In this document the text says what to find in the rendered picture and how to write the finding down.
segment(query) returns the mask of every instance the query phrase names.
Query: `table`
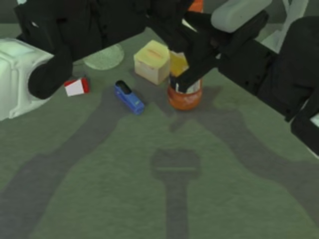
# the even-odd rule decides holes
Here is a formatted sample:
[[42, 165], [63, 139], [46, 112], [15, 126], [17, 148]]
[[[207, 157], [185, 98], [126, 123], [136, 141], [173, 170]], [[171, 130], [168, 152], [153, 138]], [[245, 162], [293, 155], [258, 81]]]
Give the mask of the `table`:
[[[284, 119], [216, 71], [201, 106], [175, 112], [164, 85], [133, 73], [151, 39], [121, 43], [109, 71], [78, 63], [92, 93], [61, 89], [0, 122], [0, 238], [318, 239], [318, 161]], [[115, 98], [119, 79], [146, 103], [141, 116]]]

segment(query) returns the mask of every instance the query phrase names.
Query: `orange object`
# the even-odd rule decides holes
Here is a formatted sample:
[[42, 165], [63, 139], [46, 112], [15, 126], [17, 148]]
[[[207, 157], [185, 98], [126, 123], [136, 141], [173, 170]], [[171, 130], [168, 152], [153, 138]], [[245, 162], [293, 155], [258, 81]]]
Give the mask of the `orange object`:
[[[178, 77], [188, 68], [187, 60], [184, 54], [170, 53], [170, 75]], [[169, 103], [177, 110], [188, 111], [192, 110], [201, 101], [202, 98], [202, 79], [195, 82], [194, 85], [188, 88], [186, 93], [179, 92], [169, 85], [168, 90]]]
[[203, 12], [204, 0], [195, 0], [194, 3], [188, 9], [189, 11]]

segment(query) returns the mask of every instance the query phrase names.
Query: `red and white box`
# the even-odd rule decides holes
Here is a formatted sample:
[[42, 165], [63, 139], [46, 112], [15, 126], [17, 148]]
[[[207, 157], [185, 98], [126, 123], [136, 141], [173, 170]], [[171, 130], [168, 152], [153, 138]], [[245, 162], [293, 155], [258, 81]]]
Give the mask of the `red and white box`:
[[77, 96], [90, 92], [89, 81], [85, 77], [66, 81], [64, 83], [64, 88], [68, 96]]

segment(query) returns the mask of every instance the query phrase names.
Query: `tabletop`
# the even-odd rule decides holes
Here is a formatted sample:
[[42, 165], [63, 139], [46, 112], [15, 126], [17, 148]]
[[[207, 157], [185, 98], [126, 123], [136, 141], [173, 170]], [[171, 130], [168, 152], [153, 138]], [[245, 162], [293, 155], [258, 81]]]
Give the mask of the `tabletop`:
[[[18, 33], [0, 25], [0, 37]], [[165, 84], [134, 73], [151, 39], [122, 42], [108, 71], [79, 62], [91, 93], [61, 88], [0, 122], [0, 238], [319, 239], [318, 161], [283, 117], [216, 70], [201, 105], [175, 111]], [[142, 115], [115, 97], [120, 79]]]

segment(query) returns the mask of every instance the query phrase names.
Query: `blue object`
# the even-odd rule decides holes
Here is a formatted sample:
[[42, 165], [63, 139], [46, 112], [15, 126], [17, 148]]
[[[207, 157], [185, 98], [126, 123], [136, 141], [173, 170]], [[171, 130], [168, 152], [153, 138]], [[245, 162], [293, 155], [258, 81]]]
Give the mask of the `blue object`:
[[115, 83], [115, 94], [134, 114], [140, 115], [143, 113], [145, 108], [143, 102], [132, 92], [124, 81], [120, 80]]

